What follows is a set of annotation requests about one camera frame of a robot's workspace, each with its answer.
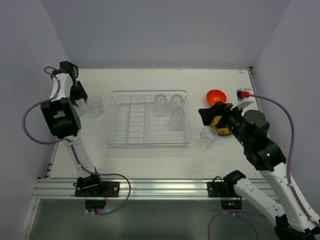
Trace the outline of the brown patterned plate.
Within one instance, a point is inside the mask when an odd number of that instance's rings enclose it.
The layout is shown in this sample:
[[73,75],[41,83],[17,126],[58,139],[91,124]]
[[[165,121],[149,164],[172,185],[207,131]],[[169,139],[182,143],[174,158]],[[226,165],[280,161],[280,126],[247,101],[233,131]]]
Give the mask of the brown patterned plate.
[[231,133],[231,131],[230,131],[227,127],[221,127],[221,126],[218,126],[218,127],[217,127],[217,124],[218,124],[218,122],[220,121],[221,117],[222,117],[221,115],[216,116],[216,117],[212,120],[212,122],[211,122],[211,124],[210,124],[210,127],[211,127],[213,130],[215,130],[219,136],[222,136],[222,137],[230,136],[232,133]]

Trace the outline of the clear glass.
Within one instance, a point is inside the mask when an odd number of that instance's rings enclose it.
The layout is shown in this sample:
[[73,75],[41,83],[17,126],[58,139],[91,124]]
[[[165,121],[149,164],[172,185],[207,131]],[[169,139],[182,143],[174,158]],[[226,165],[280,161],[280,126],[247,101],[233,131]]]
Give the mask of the clear glass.
[[200,132],[199,142],[203,149],[210,148],[218,139],[218,133],[210,126],[206,126]]
[[170,114],[170,126],[173,129],[181,129],[185,122],[185,111],[181,107],[176,107]]
[[99,96],[91,96],[86,101],[86,112],[89,119],[101,117],[104,114],[103,101]]
[[168,110],[168,100],[164,94],[157,94],[154,97],[153,111],[156,115],[163,115]]
[[184,97],[180,94],[174,94],[170,99],[170,108],[173,110],[175,108],[183,108]]
[[83,99],[76,100],[74,109],[79,117],[83,117],[86,112],[86,102]]

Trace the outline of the orange plastic bowl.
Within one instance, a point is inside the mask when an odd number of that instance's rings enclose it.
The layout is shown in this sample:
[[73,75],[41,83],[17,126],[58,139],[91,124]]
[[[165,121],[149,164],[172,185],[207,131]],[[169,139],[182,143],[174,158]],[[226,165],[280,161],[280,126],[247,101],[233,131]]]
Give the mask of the orange plastic bowl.
[[206,94],[206,101],[210,106],[213,106],[217,102],[226,103],[227,96],[226,94],[219,89],[209,90]]

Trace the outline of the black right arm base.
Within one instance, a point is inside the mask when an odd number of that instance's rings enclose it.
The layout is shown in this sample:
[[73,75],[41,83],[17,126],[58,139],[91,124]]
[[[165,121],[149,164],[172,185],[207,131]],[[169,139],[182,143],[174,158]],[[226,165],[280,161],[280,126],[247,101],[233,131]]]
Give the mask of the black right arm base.
[[216,176],[206,183],[209,198],[219,198],[223,210],[241,210],[243,207],[242,197],[235,193],[233,185]]

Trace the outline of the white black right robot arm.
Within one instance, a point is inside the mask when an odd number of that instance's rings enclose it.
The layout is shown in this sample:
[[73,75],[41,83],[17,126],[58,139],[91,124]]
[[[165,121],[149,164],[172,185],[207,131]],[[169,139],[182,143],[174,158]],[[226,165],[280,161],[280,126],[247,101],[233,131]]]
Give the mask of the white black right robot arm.
[[280,240],[313,240],[320,233],[320,217],[308,205],[287,172],[289,161],[280,147],[268,137],[269,122],[258,110],[243,112],[230,103],[217,102],[198,110],[203,125],[219,116],[218,125],[226,127],[243,147],[246,159],[272,188],[277,201],[257,189],[246,176],[235,170],[222,179],[223,188],[245,198],[272,224]]

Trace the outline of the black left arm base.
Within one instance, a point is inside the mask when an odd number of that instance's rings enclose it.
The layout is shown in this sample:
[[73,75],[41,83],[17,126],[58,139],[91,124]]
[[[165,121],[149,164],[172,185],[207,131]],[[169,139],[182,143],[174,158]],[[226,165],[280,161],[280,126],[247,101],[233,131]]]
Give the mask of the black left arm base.
[[74,195],[76,197],[102,198],[102,200],[85,200],[85,209],[94,214],[97,214],[98,210],[105,208],[108,197],[117,198],[120,191],[120,183],[118,181],[102,181],[100,176],[92,174],[88,177],[79,177],[73,186],[75,187]]

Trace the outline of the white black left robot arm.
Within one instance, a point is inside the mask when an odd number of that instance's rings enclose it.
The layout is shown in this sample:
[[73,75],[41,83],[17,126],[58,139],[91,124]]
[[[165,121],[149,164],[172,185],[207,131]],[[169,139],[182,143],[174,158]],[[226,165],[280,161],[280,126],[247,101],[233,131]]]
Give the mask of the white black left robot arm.
[[78,76],[75,64],[67,60],[60,62],[59,69],[52,71],[51,100],[42,103],[40,109],[51,134],[62,141],[71,156],[78,176],[76,187],[88,189],[101,186],[102,180],[81,138],[82,125],[75,106],[80,100],[86,102],[88,95]]

